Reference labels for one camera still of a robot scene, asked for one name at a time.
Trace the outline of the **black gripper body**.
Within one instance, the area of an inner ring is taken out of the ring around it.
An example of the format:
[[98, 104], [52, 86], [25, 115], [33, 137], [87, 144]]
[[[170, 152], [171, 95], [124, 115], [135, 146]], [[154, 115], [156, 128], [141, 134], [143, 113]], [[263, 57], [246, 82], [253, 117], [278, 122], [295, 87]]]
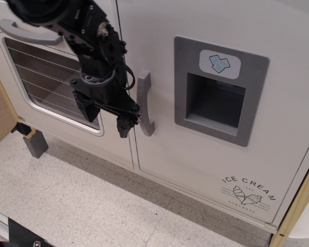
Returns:
[[72, 79], [70, 86], [89, 97], [96, 107], [116, 116], [138, 115], [140, 107], [118, 83], [116, 78], [103, 83], [90, 83], [84, 79]]

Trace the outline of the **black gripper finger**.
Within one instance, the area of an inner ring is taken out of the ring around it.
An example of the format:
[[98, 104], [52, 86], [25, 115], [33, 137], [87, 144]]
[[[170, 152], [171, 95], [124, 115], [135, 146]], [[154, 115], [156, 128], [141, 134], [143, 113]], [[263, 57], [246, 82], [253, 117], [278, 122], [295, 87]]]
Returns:
[[100, 108], [91, 99], [78, 91], [73, 91], [77, 107], [88, 122], [93, 122], [98, 116]]
[[141, 115], [120, 115], [116, 121], [120, 137], [127, 138], [131, 128], [141, 121]]

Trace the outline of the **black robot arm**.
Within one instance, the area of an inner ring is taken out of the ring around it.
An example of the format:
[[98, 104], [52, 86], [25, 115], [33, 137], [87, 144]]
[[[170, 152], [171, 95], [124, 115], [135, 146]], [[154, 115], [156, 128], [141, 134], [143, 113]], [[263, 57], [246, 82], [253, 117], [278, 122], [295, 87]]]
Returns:
[[89, 122], [101, 109], [116, 115], [117, 129], [126, 138], [139, 123], [139, 105], [128, 95], [132, 70], [126, 65], [126, 43], [95, 1], [8, 1], [23, 22], [63, 36], [77, 55], [80, 78], [72, 79], [78, 108]]

